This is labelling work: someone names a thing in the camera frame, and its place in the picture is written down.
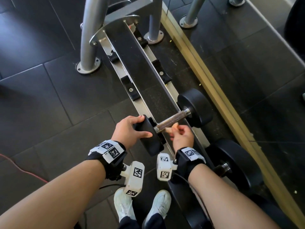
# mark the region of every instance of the white sneaker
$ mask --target white sneaker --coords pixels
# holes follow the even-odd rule
[[[170,209],[170,203],[171,203],[171,196],[170,193],[166,190],[160,190],[152,203],[152,208],[150,209],[150,212],[146,216],[146,218],[143,221],[142,229],[145,228],[145,225],[150,220],[150,218],[156,214],[159,213],[163,219],[165,219],[166,214],[168,210]]]
[[[125,216],[135,219],[135,213],[132,208],[132,198],[123,193],[124,187],[117,189],[114,194],[114,206],[121,221]]]

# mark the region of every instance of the dumbbell rack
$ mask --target dumbbell rack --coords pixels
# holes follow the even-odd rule
[[[177,105],[177,97],[178,92],[172,82],[166,80],[168,77],[165,74],[165,71],[157,71],[156,67],[154,66],[155,61],[158,61],[151,49],[148,45],[141,45],[142,36],[139,35],[139,31],[136,29],[136,24],[139,21],[139,17],[136,15],[126,16],[123,19],[116,20],[111,24],[108,24],[101,28],[91,39],[90,43],[99,42],[105,53],[108,55],[110,61],[112,61],[112,66],[117,73],[118,77],[120,78],[122,84],[124,85],[130,99],[134,107],[136,108],[139,115],[146,115],[147,117],[151,117],[154,122],[156,122],[154,116],[152,115],[151,111],[147,107],[143,96],[141,95],[139,89],[135,85],[136,80],[135,77],[132,76],[128,71],[131,70],[130,64],[128,61],[124,61],[121,58],[122,53],[119,52],[118,47],[116,45],[116,49],[114,44],[117,44],[117,35],[120,34],[121,37],[128,37],[128,42],[132,44],[133,51],[130,51],[130,55],[132,56],[133,53],[137,53],[142,55],[145,59],[146,63],[149,65],[150,69],[155,74],[155,78],[158,80],[159,84],[162,86],[164,91],[166,92],[168,98],[171,100],[171,103],[175,107],[176,111],[181,111]],[[207,165],[210,168],[214,168],[211,160],[208,158],[204,148],[209,146],[209,142],[201,129],[199,128],[192,128],[192,131],[195,136],[195,146],[197,147],[196,150],[200,151],[202,155],[207,158]],[[168,140],[167,135],[163,135],[166,143],[164,144],[163,153],[167,153],[170,155],[171,158],[174,157],[174,151],[171,147],[171,142]],[[178,205],[181,208],[185,218],[188,220],[190,226],[192,228],[196,227],[197,225],[204,225],[208,222],[206,216],[204,215],[203,211],[200,210],[202,206],[199,204],[199,199],[196,199],[192,192],[189,189],[187,184],[173,184],[168,182],[171,192],[178,202]]]

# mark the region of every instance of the metal bracket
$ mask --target metal bracket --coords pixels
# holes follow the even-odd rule
[[[172,80],[171,77],[169,77],[165,72],[165,70],[163,69],[160,60],[156,59],[155,61],[152,61],[152,64],[155,67],[156,71],[158,72],[164,84],[167,84]]]
[[[116,61],[119,61],[119,57],[117,56],[116,52],[111,50],[110,54],[108,55],[109,60],[114,63]]]
[[[148,45],[148,41],[145,38],[143,38],[143,36],[141,35],[141,33],[137,27],[135,27],[134,36],[139,41],[142,48],[144,48],[144,47],[146,47],[146,45]]]
[[[105,38],[105,31],[111,29],[111,28],[116,28],[116,25],[118,23],[121,23],[122,21],[125,22],[128,26],[132,25],[132,24],[137,24],[140,20],[140,16],[139,15],[128,15],[125,16],[123,18],[114,20],[113,22],[110,22],[107,25],[102,26],[94,35],[93,37],[90,39],[90,45],[94,45],[96,42],[98,42],[99,40],[102,40],[103,38]]]
[[[137,89],[135,88],[135,85],[130,81],[128,75],[121,78],[121,82],[124,85],[124,88],[126,89],[132,101],[135,101],[141,97]]]

